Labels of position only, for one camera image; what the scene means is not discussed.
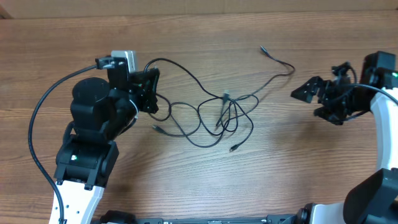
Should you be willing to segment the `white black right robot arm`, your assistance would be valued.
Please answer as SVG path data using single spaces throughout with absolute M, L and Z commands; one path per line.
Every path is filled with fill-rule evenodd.
M 396 56 L 377 51 L 365 56 L 360 77 L 351 64 L 332 67 L 334 80 L 312 77 L 291 93 L 321 107 L 314 115 L 334 125 L 372 113 L 376 122 L 376 172 L 353 188 L 344 202 L 310 203 L 289 223 L 397 223 L 397 70 Z

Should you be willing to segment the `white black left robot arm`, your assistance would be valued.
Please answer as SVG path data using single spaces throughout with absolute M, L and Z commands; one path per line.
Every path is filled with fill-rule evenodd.
M 62 223 L 90 223 L 119 155 L 115 139 L 140 112 L 156 113 L 160 71 L 110 68 L 108 79 L 86 78 L 72 90 L 73 121 L 56 156 L 54 177 L 62 198 L 53 211 Z

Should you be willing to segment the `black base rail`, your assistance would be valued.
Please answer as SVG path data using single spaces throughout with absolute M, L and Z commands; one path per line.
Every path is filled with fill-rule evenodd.
M 282 224 L 295 223 L 296 215 L 267 215 L 266 217 L 241 217 L 241 218 L 137 218 L 135 215 L 116 210 L 108 210 L 99 219 L 91 223 L 131 223 L 131 224 Z

